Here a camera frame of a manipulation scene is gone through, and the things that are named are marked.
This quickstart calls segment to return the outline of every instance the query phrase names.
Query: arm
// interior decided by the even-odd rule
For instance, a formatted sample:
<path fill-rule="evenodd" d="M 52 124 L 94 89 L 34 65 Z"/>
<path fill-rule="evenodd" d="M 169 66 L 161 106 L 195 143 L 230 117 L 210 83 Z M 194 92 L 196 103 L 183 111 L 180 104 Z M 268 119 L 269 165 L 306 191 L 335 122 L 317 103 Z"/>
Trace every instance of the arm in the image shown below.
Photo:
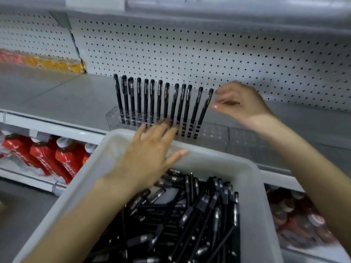
<path fill-rule="evenodd" d="M 330 230 L 350 255 L 351 179 L 280 122 L 254 88 L 232 82 L 216 93 L 219 97 L 212 107 L 256 131 L 283 156 Z"/>
<path fill-rule="evenodd" d="M 141 138 L 143 124 L 135 133 L 124 157 L 40 241 L 23 263 L 82 262 L 119 210 L 140 190 L 152 186 L 187 150 L 166 158 L 177 132 L 168 122 L 153 126 Z"/>

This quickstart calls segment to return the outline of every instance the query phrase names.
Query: right hand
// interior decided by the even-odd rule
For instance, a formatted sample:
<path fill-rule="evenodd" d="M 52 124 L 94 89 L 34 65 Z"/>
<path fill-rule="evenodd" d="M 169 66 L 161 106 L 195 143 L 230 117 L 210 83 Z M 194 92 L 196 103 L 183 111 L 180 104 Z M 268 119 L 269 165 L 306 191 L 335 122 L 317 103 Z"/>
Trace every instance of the right hand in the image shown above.
<path fill-rule="evenodd" d="M 265 121 L 275 118 L 255 88 L 230 82 L 216 90 L 219 95 L 212 108 L 228 114 L 256 132 L 264 128 Z"/>

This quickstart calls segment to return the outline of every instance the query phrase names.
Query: left hand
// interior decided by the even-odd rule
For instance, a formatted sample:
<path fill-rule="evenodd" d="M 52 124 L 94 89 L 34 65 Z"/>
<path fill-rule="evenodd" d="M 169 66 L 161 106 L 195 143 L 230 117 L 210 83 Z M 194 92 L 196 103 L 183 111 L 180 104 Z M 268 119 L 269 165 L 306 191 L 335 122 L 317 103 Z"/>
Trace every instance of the left hand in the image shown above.
<path fill-rule="evenodd" d="M 166 157 L 178 130 L 178 127 L 172 127 L 166 131 L 168 126 L 168 121 L 154 125 L 141 137 L 146 128 L 142 124 L 125 150 L 122 161 L 107 175 L 110 182 L 122 178 L 139 192 L 152 186 L 167 169 L 187 155 L 188 150 L 179 150 Z"/>

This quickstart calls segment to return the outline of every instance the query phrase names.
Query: forearm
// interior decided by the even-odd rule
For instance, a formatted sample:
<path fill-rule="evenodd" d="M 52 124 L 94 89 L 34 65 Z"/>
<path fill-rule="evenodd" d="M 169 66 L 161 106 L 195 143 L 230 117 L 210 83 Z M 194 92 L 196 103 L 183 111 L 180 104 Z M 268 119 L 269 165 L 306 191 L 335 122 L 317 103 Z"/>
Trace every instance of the forearm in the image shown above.
<path fill-rule="evenodd" d="M 41 240 L 23 263 L 82 262 L 118 211 L 133 196 L 133 189 L 121 180 L 110 189 L 105 178 Z"/>
<path fill-rule="evenodd" d="M 329 228 L 351 254 L 351 180 L 303 138 L 269 117 L 260 133 L 287 163 Z"/>

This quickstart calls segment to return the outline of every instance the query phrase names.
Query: pile of pens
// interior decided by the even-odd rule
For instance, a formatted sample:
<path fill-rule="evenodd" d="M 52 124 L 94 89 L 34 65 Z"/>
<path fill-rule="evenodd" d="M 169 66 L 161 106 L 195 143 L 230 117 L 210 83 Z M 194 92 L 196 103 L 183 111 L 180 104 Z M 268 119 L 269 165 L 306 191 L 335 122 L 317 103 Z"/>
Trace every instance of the pile of pens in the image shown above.
<path fill-rule="evenodd" d="M 85 263 L 240 262 L 239 193 L 229 182 L 169 169 L 155 186 L 125 205 Z M 169 190 L 176 196 L 158 204 Z"/>
<path fill-rule="evenodd" d="M 122 87 L 122 94 L 124 96 L 124 109 L 123 109 L 123 104 L 122 104 L 122 99 L 121 99 L 121 90 L 120 90 L 120 85 L 119 85 L 119 80 L 117 74 L 114 74 L 114 79 L 115 79 L 115 85 L 116 85 L 116 94 L 117 94 L 117 101 L 118 101 L 118 109 L 120 113 L 120 119 L 122 124 L 126 125 L 133 125 L 134 127 L 140 126 L 141 123 L 146 123 L 153 125 L 155 122 L 158 122 L 161 119 L 161 105 L 162 105 L 162 86 L 163 86 L 163 81 L 159 80 L 158 82 L 158 88 L 157 88 L 157 107 L 156 107 L 156 121 L 154 120 L 154 106 L 155 106 L 155 80 L 151 79 L 150 81 L 150 86 L 149 86 L 149 80 L 145 79 L 144 80 L 144 108 L 143 111 L 141 111 L 141 78 L 137 79 L 137 113 L 135 112 L 135 99 L 134 99 L 134 78 L 130 77 L 127 79 L 127 76 L 122 76 L 121 79 L 121 87 Z M 176 112 L 176 105 L 177 105 L 177 100 L 178 100 L 178 90 L 179 90 L 179 84 L 174 85 L 174 93 L 173 93 L 173 101 L 172 101 L 172 106 L 171 106 L 171 114 L 168 117 L 168 105 L 169 105 L 169 83 L 165 84 L 165 90 L 164 90 L 164 110 L 163 110 L 163 119 L 170 119 L 170 126 L 173 125 L 174 122 L 174 116 Z M 189 109 L 190 109 L 190 99 L 191 99 L 191 90 L 192 90 L 192 85 L 188 85 L 186 88 L 186 84 L 182 85 L 182 91 L 180 93 L 180 98 L 179 98 L 179 105 L 178 105 L 178 113 L 177 113 L 177 118 L 176 118 L 176 124 L 180 125 L 181 120 L 183 121 L 182 123 L 182 131 L 181 135 L 182 137 L 185 136 L 186 134 L 186 128 L 187 128 L 187 121 L 188 121 L 188 114 L 189 114 Z M 150 92 L 150 111 L 148 111 L 148 93 Z M 195 127 L 195 122 L 196 122 L 196 114 L 199 108 L 200 100 L 201 100 L 201 95 L 203 92 L 203 87 L 200 87 L 198 90 L 198 95 L 194 104 L 194 109 L 193 113 L 191 116 L 191 120 L 189 123 L 189 128 L 188 128 L 188 133 L 187 137 L 190 138 L 191 135 L 193 134 L 193 130 Z M 129 100 L 128 100 L 128 95 L 130 96 L 130 105 L 131 105 L 131 117 L 129 113 Z M 199 135 L 199 131 L 201 128 L 201 124 L 203 123 L 204 116 L 206 114 L 206 110 L 208 108 L 208 105 L 210 104 L 211 98 L 213 95 L 213 89 L 210 89 L 208 92 L 208 97 L 207 100 L 204 103 L 204 106 L 202 108 L 200 118 L 197 121 L 196 129 L 193 135 L 194 139 L 197 139 Z M 184 107 L 184 114 L 182 118 L 182 110 L 183 110 L 183 103 L 185 100 L 185 107 Z"/>

